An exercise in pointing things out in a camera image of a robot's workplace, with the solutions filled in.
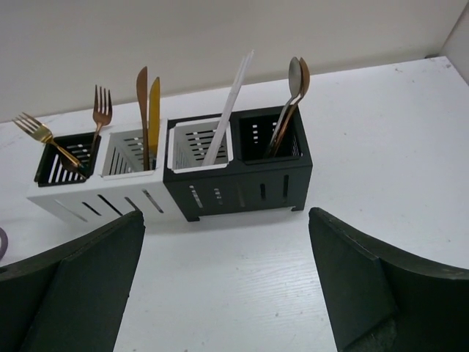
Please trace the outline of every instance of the black utensil holder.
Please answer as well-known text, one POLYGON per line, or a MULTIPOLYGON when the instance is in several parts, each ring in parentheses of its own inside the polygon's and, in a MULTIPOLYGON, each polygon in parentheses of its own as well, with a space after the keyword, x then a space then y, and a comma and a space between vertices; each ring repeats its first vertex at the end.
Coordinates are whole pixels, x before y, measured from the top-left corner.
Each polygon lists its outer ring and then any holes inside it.
POLYGON ((189 133, 186 127, 179 135, 191 137, 188 140, 193 143, 183 147, 174 138, 171 141, 169 136, 171 129, 178 128, 178 123, 200 121, 203 124, 204 120, 220 115, 168 121, 163 183, 188 221, 198 221, 200 216, 244 211, 304 209, 313 163, 299 109, 290 120, 276 157, 262 158, 281 110, 282 106, 277 106, 233 112, 230 117, 231 138, 225 135, 217 158, 217 162, 228 164, 218 169, 199 167, 216 124, 208 130, 204 127, 205 131, 194 127, 194 131, 189 133), (230 140, 233 159, 228 161, 226 150, 230 140), (178 160, 184 161, 186 169, 192 160, 192 167, 197 171, 178 173, 178 163, 175 161, 171 165, 171 161, 168 162, 169 148, 172 148, 171 158, 177 155, 178 160))
POLYGON ((101 137, 96 139, 96 146, 93 155, 90 155, 91 144, 94 133, 74 134, 72 136, 60 136, 54 141, 70 154, 75 156, 86 166, 86 178, 76 172, 68 172, 62 167, 60 162, 61 153, 53 145, 44 146, 43 156, 37 167, 34 181, 39 187, 70 185, 73 183, 83 183, 93 175, 95 170, 96 155, 99 150, 101 137))

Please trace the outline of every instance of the white basket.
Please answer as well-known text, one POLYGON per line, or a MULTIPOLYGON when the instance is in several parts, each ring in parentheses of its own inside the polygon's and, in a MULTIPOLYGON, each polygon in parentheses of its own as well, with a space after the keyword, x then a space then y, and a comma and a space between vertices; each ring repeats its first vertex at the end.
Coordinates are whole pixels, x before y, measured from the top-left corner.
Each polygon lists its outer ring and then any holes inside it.
POLYGON ((166 131, 167 120, 161 120, 155 170, 142 171, 141 124, 112 126, 101 133, 95 173, 86 182, 48 187, 33 183, 27 198, 80 225, 105 224, 135 209, 149 222, 184 221, 163 184, 166 131))
POLYGON ((233 160, 232 133, 228 125, 215 164, 202 166, 220 117, 179 122, 169 130, 168 169, 175 174, 226 167, 233 160))

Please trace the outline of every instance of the wall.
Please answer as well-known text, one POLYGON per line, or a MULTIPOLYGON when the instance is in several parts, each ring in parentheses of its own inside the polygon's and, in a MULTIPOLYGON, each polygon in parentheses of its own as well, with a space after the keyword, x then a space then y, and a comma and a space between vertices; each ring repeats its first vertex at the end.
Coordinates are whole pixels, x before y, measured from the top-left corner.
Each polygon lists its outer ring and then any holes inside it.
POLYGON ((466 0, 15 0, 0 12, 0 121, 92 105, 94 85, 136 100, 148 65, 165 95, 419 59, 440 51, 466 0))
POLYGON ((469 4, 443 47, 446 55, 461 76, 469 83, 469 4))

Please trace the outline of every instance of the fork tines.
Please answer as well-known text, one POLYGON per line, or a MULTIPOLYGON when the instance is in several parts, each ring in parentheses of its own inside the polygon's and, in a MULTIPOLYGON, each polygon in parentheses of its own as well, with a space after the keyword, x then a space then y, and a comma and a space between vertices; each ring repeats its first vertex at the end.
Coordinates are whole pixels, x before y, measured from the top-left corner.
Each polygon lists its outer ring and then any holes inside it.
POLYGON ((100 86, 100 98, 97 99, 97 85, 95 85, 95 105, 93 107, 94 112, 99 112, 100 114, 112 114, 112 101, 111 101, 111 91, 108 89, 108 94, 106 97, 106 88, 100 86))
POLYGON ((34 133, 42 123, 37 121, 33 116, 28 115, 26 112, 23 115, 18 115, 16 118, 12 119, 12 121, 21 128, 27 134, 34 133))

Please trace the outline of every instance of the gold fork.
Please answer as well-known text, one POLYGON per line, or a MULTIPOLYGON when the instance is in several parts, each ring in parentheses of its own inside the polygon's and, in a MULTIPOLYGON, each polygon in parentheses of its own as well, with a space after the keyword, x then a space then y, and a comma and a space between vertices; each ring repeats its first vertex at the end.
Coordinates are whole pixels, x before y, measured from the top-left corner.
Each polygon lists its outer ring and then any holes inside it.
POLYGON ((101 128, 107 126, 111 123, 112 120, 112 101, 111 101, 111 91, 108 89, 108 96, 106 97, 106 88, 104 88, 104 98, 103 98, 103 89, 100 87, 100 99, 97 100, 97 85, 95 85, 95 105, 93 106, 93 120, 96 122, 96 131, 93 136, 93 143, 91 144, 91 154, 95 151, 96 139, 100 134, 101 128))
POLYGON ((35 118, 33 118, 33 116, 28 115, 26 112, 24 112, 23 115, 24 116, 18 115, 18 117, 16 117, 12 121, 32 138, 44 144, 52 144, 74 165, 76 165, 77 167, 81 166, 81 162, 77 158, 75 158, 72 154, 66 151, 66 149, 60 147, 53 140, 52 132, 46 125, 37 121, 35 118))

